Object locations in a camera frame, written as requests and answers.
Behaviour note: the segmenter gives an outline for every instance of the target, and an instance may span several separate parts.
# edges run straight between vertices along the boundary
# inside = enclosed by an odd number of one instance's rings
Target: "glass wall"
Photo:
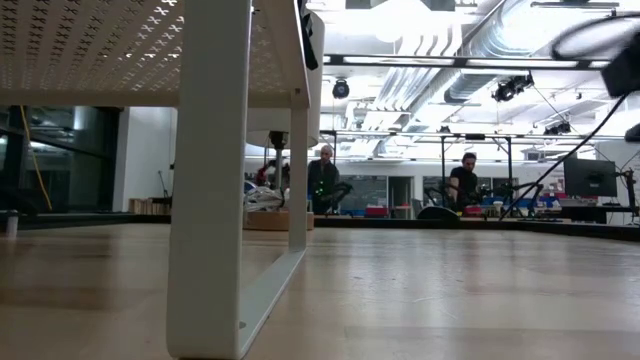
[[[24,119],[20,107],[9,107],[6,124],[0,123],[3,188],[19,194],[41,212],[110,211],[119,109],[75,106],[23,110]]]

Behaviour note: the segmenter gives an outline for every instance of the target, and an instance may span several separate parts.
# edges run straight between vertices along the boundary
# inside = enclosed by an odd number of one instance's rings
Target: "man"
[[[320,150],[320,160],[309,163],[307,189],[311,194],[314,214],[325,214],[331,208],[333,187],[340,179],[340,172],[331,163],[333,149],[325,145]]]
[[[476,193],[478,177],[473,173],[476,167],[476,155],[466,153],[462,157],[462,166],[451,170],[449,183],[455,188],[449,188],[449,194],[455,200],[455,207],[462,211],[467,205],[472,204],[472,196]]]

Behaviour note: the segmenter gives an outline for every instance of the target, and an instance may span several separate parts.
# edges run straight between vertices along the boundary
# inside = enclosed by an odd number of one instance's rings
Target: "ceiling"
[[[359,55],[548,58],[549,42],[562,31],[610,14],[609,10],[538,9],[532,7],[532,0],[506,0],[495,12],[492,10],[501,3],[499,0],[465,1],[475,4],[465,7],[459,6],[462,0],[456,2],[455,12],[430,11],[420,0],[309,0],[307,6],[327,23],[326,54]],[[619,11],[640,10],[640,2],[619,3]],[[395,16],[374,21],[378,19],[376,11],[383,7],[384,13]],[[414,18],[413,14],[418,13],[420,17]],[[479,26],[484,21],[487,26]],[[400,36],[385,33],[386,27],[398,26],[402,27]],[[500,103],[492,98],[498,83],[527,75],[526,71],[325,66],[323,75],[324,130],[433,133],[448,126],[460,133],[542,134],[545,127],[566,120],[576,135],[595,128],[612,102],[597,71],[532,71],[535,85],[513,100]],[[347,80],[348,98],[333,97],[336,79]],[[632,114],[636,102],[629,100],[623,110]],[[380,109],[392,111],[373,111]],[[632,121],[629,118],[612,118],[611,125],[601,134],[622,135],[627,122]],[[439,145],[433,148],[433,144],[416,142],[417,138],[397,141],[398,138],[342,135],[338,137],[337,151],[347,158],[407,158],[434,152],[433,158],[439,157]],[[564,151],[574,146],[570,142],[554,143]],[[533,148],[552,145],[549,141],[532,140],[514,146],[514,153],[518,153],[514,159],[524,158],[523,153]],[[461,141],[451,151],[468,147]],[[497,159],[502,154],[492,144],[482,156]]]

